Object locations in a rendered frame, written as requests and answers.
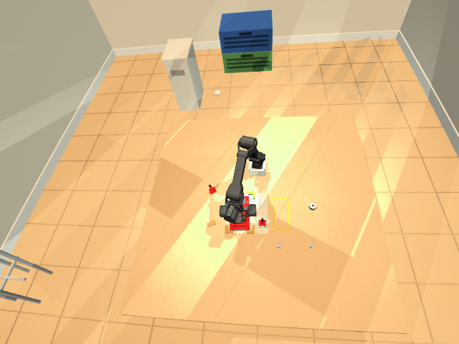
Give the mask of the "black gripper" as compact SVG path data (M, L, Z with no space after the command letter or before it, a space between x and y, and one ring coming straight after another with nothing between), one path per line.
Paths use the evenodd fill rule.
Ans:
M221 218L224 218L224 215L225 215L225 212L227 210L227 205L221 205L219 207L219 216ZM251 216L257 216L257 213L256 213L256 205L255 204L248 204L248 206L246 207L241 207L239 209L239 211L246 211L245 213L245 218L247 217L251 217Z

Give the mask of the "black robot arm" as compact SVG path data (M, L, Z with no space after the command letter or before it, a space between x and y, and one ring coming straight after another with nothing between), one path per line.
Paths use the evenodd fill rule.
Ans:
M247 149L247 151L240 150L240 147ZM257 138L243 135L237 143L237 149L235 172L232 183L226 191L224 203L228 205L224 220L233 224L241 224L245 221L245 215L239 209L242 207L245 196L242 180L247 159L252 161L252 168L256 169L262 169L263 162L265 161L265 154L257 149Z

